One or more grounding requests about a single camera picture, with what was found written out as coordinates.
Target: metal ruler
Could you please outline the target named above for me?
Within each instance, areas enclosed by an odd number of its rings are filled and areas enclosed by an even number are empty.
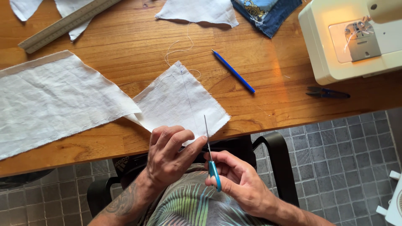
[[[18,46],[23,48],[27,53],[33,53],[120,1],[121,0],[94,0],[21,42]]]

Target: wooden tabletop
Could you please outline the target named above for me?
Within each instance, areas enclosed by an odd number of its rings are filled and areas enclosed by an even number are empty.
[[[68,49],[134,97],[168,69],[164,56],[172,43],[179,40],[171,50],[191,46],[187,22],[154,17],[164,3],[122,0],[93,18],[74,43],[65,34],[26,54],[18,43],[60,19],[55,3],[44,0],[22,23],[9,2],[1,1],[0,68]],[[305,5],[303,1],[272,39],[254,29],[238,12],[240,25],[232,29],[226,25],[189,25],[194,47],[170,54],[169,60],[180,60],[188,69],[199,70],[202,76],[198,80],[232,116],[212,140],[402,106],[401,72],[326,86],[348,92],[350,99],[317,99],[305,94],[306,87],[318,86],[297,19]],[[254,95],[216,60],[211,48],[248,81],[256,90]],[[0,177],[144,153],[149,136],[144,128],[120,118],[0,161]]]

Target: thread snips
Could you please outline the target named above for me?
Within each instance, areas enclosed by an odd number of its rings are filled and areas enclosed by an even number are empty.
[[[350,98],[351,96],[344,92],[339,92],[335,90],[330,90],[321,87],[310,86],[307,87],[311,92],[306,92],[306,94],[315,97],[328,97],[328,98]]]
[[[210,177],[215,176],[216,179],[216,191],[220,192],[222,187],[221,187],[221,180],[219,179],[219,174],[218,171],[216,170],[215,162],[212,160],[212,155],[211,155],[211,147],[209,145],[209,135],[208,135],[208,127],[207,127],[207,118],[204,115],[204,120],[205,120],[205,130],[207,131],[207,144],[208,144],[208,152],[209,152],[209,162],[208,162],[208,172]]]

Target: denim pouch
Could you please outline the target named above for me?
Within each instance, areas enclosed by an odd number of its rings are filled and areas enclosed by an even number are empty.
[[[231,0],[233,7],[269,38],[302,4],[301,0]]]

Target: blue pencil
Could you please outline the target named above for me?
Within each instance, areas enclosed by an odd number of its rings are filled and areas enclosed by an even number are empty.
[[[255,90],[237,73],[216,51],[211,49],[215,56],[245,85],[252,93],[255,93]]]

